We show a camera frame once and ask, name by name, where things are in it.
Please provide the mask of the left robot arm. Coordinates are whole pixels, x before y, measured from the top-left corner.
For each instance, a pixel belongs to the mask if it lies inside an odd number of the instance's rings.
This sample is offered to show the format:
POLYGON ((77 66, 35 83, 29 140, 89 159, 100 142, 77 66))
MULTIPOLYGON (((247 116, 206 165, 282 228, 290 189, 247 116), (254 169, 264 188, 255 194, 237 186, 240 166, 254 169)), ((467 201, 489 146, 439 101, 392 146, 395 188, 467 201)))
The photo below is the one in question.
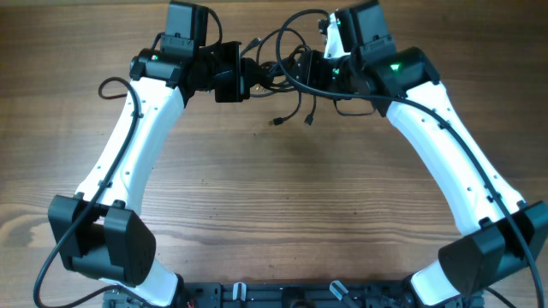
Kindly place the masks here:
POLYGON ((216 13, 173 1, 165 30, 136 56, 122 80, 125 102, 94 169, 71 197, 56 196, 48 220, 51 258, 66 270, 104 282, 147 307, 190 307, 183 278, 156 258, 157 241, 140 219, 142 199, 167 135, 196 92, 219 103, 248 99, 254 61, 237 42, 206 41, 216 13))

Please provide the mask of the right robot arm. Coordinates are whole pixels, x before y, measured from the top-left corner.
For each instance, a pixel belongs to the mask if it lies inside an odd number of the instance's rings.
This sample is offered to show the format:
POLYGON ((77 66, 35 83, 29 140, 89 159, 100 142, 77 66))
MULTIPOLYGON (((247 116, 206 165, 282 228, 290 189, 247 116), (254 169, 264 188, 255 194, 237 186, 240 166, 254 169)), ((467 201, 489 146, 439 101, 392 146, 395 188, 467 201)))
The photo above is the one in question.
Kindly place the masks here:
POLYGON ((325 50, 308 51, 289 82, 334 103, 369 101, 416 150, 441 189, 461 238, 408 278, 420 307, 485 291, 529 269, 545 305, 536 264, 547 238, 547 207, 528 204, 491 165, 455 112, 437 69, 419 48, 398 50, 377 1, 318 12, 325 50))

